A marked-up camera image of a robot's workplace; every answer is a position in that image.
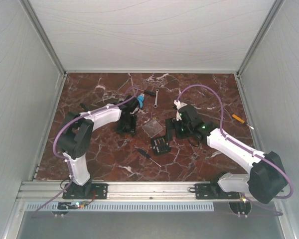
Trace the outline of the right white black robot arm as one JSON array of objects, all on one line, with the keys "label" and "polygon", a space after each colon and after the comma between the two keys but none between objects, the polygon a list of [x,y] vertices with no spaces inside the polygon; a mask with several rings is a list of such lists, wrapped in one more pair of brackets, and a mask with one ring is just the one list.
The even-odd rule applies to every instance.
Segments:
[{"label": "right white black robot arm", "polygon": [[264,153],[237,140],[219,125],[204,122],[196,108],[174,101],[176,116],[171,119],[178,139],[187,139],[194,146],[213,148],[239,164],[244,174],[225,173],[210,186],[211,194],[222,198],[229,192],[249,193],[257,201],[268,204],[287,186],[285,169],[278,154]]}]

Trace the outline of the clear plastic fuse box cover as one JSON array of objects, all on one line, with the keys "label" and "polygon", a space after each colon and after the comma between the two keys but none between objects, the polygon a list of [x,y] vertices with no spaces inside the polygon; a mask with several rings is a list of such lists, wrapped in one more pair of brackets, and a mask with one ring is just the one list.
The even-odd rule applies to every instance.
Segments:
[{"label": "clear plastic fuse box cover", "polygon": [[144,126],[142,126],[142,129],[150,138],[153,138],[163,130],[163,127],[159,124],[157,120],[152,119]]}]

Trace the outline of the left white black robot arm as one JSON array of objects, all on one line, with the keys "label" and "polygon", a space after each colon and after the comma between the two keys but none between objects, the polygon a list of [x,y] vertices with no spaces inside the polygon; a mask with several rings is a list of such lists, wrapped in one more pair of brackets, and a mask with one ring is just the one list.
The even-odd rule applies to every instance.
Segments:
[{"label": "left white black robot arm", "polygon": [[56,139],[70,170],[69,186],[64,191],[74,196],[87,198],[93,187],[87,169],[86,153],[90,147],[92,133],[109,123],[116,122],[117,134],[135,135],[137,112],[143,107],[144,94],[127,96],[124,101],[107,104],[91,112],[69,112]]}]

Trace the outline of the black fuse box base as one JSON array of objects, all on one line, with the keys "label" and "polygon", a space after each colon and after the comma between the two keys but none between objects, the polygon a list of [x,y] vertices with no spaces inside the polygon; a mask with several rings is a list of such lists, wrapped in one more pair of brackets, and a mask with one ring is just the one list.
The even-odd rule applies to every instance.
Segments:
[{"label": "black fuse box base", "polygon": [[164,136],[152,138],[151,148],[155,156],[163,155],[171,151],[171,147]]}]

